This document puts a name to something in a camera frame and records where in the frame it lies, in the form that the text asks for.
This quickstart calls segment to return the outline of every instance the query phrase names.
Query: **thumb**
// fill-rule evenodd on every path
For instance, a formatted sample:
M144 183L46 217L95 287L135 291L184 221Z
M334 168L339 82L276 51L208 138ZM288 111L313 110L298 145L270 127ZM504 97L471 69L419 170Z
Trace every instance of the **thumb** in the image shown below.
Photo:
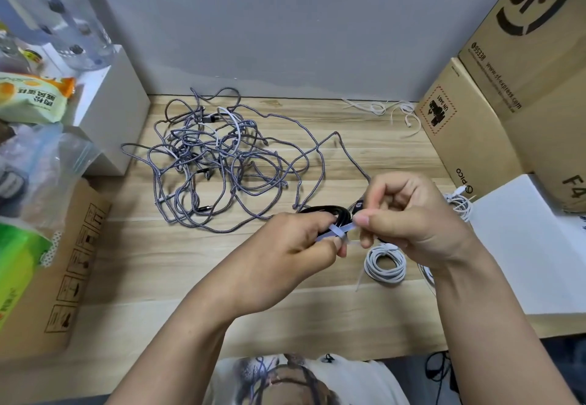
M332 266L341 247L340 237L328 237L297 253L295 260L303 279Z
M363 209L352 217L361 228L377 236L417 239L424 234L426 219L421 209Z

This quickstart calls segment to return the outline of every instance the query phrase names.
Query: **white t-shirt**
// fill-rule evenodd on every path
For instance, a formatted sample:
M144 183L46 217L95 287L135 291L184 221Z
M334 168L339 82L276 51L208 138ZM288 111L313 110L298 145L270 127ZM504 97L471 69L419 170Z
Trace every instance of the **white t-shirt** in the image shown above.
M277 354L218 361L204 405L408 405L381 362L327 354Z

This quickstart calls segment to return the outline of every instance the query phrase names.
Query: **white box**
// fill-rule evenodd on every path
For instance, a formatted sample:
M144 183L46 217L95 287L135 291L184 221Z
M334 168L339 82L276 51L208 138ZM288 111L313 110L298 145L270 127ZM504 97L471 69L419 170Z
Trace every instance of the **white box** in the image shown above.
M65 130L87 138L102 152L85 174L124 175L130 157L122 153L120 145L137 141L150 100L123 47L115 46L110 66L91 72L69 69L54 49L44 47L53 65L43 75L77 77L76 93L62 119Z
M553 209L527 174L473 206L474 231L525 314L586 313L586 217Z

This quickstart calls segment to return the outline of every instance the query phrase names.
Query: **person's left hand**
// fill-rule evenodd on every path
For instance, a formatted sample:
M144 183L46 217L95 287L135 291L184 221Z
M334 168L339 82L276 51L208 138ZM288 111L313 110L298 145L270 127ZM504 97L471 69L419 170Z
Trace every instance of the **person's left hand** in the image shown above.
M336 218L327 212L280 213L221 261L194 290L205 290L222 320L267 310L309 276L346 256L338 237L315 239Z

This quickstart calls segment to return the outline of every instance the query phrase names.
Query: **wooden desk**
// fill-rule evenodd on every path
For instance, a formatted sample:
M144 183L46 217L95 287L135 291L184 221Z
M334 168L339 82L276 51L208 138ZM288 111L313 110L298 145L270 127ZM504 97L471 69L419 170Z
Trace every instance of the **wooden desk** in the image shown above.
M140 140L143 144L156 144L152 125L161 118L168 99L153 98ZM245 102L262 113L282 113L301 121L318 139L338 130L351 155L370 175L390 170L422 172L442 191L454 190L426 134L421 131L403 138L412 131L399 111L391 126L388 114L376 117L344 109L341 101ZM182 110L172 106L174 114ZM265 136L304 148L311 145L301 129L285 120L253 118ZM276 149L285 157L295 155L285 147ZM328 142L322 152L327 177L311 204L350 205L360 198L366 181L336 142ZM312 164L304 175L305 194L319 177L316 154ZM181 178L170 177L170 187ZM254 221L229 235L167 225L153 204L150 169L140 163L133 163L125 178L96 178L92 183L114 204L70 346L54 357L0 367L2 403L110 393L187 291L261 225ZM221 187L215 178L200 183L199 193L204 201L211 200ZM294 194L292 188L285 191L271 212L291 212ZM266 201L246 199L253 209L266 206ZM228 227L244 217L238 207L214 223ZM406 280L397 287L363 277L355 292L364 255L358 244L352 244L346 259L302 283L279 305L237 320L226 335L222 357L280 352L317 357L332 352L351 359L374 359L445 349L436 299L416 265L410 262ZM586 331L586 315L530 319L542 337Z

